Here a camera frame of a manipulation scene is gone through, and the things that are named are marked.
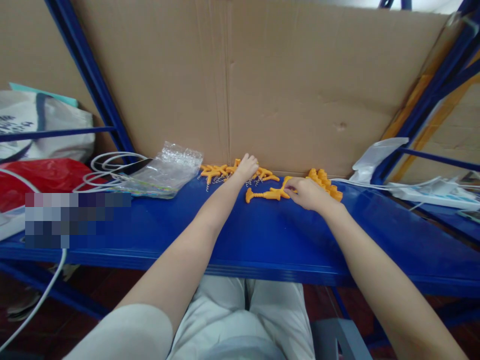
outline cardboard sheet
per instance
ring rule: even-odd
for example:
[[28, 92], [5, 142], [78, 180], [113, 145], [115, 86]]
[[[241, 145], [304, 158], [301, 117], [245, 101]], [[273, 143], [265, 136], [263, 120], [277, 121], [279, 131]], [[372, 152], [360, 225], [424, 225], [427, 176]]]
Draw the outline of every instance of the cardboard sheet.
[[446, 17], [234, 1], [230, 153], [346, 176], [408, 94]]
[[154, 156], [167, 140], [225, 164], [228, 1], [73, 4], [136, 151]]
[[[480, 164], [480, 83], [471, 85], [450, 115], [435, 130], [421, 151], [464, 162]], [[405, 183], [417, 183], [443, 176], [464, 176], [468, 170], [416, 157], [401, 178]]]
[[[44, 1], [0, 1], [0, 44], [0, 89], [13, 82], [77, 99], [94, 125], [104, 126]], [[95, 136], [96, 153], [117, 151], [108, 133]]]
[[74, 0], [136, 149], [347, 176], [447, 16], [269, 0]]

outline person's left hand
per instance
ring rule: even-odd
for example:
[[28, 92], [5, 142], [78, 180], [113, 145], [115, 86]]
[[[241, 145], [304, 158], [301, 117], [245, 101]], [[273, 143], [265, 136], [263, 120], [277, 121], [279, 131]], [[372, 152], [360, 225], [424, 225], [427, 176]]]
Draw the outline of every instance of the person's left hand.
[[249, 156], [249, 154], [246, 153], [243, 159], [240, 161], [240, 165], [238, 165], [233, 176], [246, 183], [252, 178], [258, 169], [259, 164], [257, 158], [253, 155]]

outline white tote bag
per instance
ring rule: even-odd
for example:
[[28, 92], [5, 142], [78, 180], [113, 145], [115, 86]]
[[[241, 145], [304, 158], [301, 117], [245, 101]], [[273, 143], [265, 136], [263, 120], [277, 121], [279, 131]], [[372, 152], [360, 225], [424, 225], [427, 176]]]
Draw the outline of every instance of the white tote bag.
[[[0, 91], [0, 134], [93, 127], [92, 114], [51, 96]], [[18, 160], [70, 158], [85, 162], [94, 149], [95, 134], [0, 142], [0, 164]]]

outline plastic bag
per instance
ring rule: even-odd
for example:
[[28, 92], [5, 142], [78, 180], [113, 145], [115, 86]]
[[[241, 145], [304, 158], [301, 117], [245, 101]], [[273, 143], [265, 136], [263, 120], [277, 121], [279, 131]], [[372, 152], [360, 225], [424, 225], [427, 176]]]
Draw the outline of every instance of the plastic bag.
[[[92, 114], [49, 95], [0, 91], [0, 134], [84, 129]], [[93, 133], [3, 142], [0, 163], [31, 159], [70, 158], [85, 162], [94, 149]]]
[[147, 166], [131, 175], [116, 175], [125, 182], [108, 191], [173, 199], [198, 174], [203, 159], [201, 152], [165, 141], [162, 151]]
[[350, 180], [357, 183], [370, 184], [372, 175], [378, 165], [400, 146], [409, 142], [408, 137], [392, 137], [378, 141], [370, 146], [361, 158], [352, 166], [355, 173]]
[[[15, 161], [0, 165], [0, 169], [20, 175], [42, 193], [71, 193], [91, 172], [86, 165], [69, 158]], [[25, 205], [25, 194], [31, 192], [23, 182], [0, 171], [0, 212]]]

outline white cloth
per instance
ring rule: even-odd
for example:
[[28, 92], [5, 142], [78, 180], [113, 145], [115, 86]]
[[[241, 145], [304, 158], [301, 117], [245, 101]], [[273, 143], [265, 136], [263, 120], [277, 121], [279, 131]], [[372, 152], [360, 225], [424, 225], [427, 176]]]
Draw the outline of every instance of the white cloth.
[[[249, 311], [245, 310], [245, 284]], [[270, 360], [283, 356], [315, 359], [302, 285], [206, 275], [173, 344], [172, 325], [163, 311], [134, 304], [106, 316], [67, 359]]]

